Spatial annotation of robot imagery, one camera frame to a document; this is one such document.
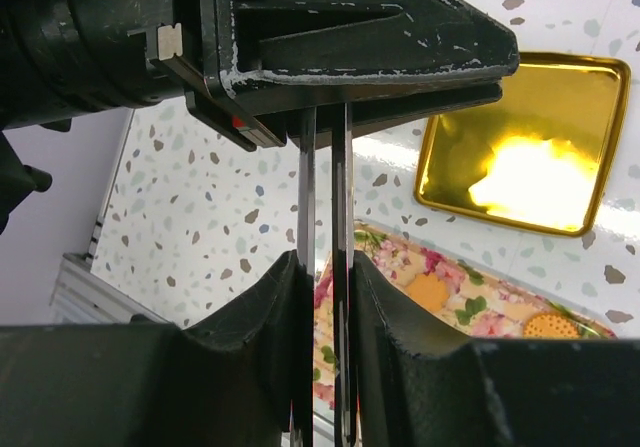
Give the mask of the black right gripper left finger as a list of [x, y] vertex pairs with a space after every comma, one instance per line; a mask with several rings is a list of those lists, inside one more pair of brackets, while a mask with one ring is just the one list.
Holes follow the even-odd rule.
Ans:
[[5, 446], [277, 446], [300, 378], [298, 259], [196, 325], [5, 327]]

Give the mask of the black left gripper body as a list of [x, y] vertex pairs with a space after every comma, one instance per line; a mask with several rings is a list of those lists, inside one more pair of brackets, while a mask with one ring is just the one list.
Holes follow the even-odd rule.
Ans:
[[198, 0], [1, 0], [1, 126], [153, 106], [183, 88], [147, 59], [146, 33], [192, 33]]

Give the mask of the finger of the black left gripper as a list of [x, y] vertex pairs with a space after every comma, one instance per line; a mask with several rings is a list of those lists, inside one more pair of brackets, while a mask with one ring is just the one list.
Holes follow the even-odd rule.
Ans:
[[205, 77], [233, 100], [495, 98], [514, 33], [464, 0], [200, 0]]
[[[431, 115], [493, 103], [501, 97], [502, 86], [494, 82], [357, 101], [352, 104], [352, 132], [362, 137]], [[301, 138], [301, 108], [259, 115], [260, 125], [254, 128], [200, 93], [187, 90], [185, 101], [194, 118], [246, 151], [282, 147], [289, 140], [298, 143]]]

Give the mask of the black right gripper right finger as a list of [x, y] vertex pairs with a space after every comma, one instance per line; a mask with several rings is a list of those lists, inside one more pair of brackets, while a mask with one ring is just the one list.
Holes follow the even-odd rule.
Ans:
[[473, 338], [354, 260], [367, 446], [635, 446], [636, 340]]

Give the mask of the silver metal tongs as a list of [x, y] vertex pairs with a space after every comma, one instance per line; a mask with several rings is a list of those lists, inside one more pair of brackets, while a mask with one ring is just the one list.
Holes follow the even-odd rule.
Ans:
[[[302, 111], [300, 118], [298, 168], [298, 219], [296, 251], [298, 287], [301, 294], [302, 335], [301, 377], [292, 400], [290, 444], [313, 444], [313, 313], [315, 285], [316, 107]], [[351, 291], [355, 280], [353, 222], [352, 108], [349, 103], [329, 109], [331, 131], [331, 215], [334, 441], [337, 446], [353, 446], [357, 441], [357, 376], [351, 355]]]

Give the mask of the tan dotted round cookie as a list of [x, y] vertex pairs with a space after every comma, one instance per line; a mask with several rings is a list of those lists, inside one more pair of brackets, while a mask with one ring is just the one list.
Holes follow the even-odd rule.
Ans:
[[556, 313], [540, 313], [531, 317], [523, 327], [525, 338], [576, 339], [578, 327], [568, 318]]

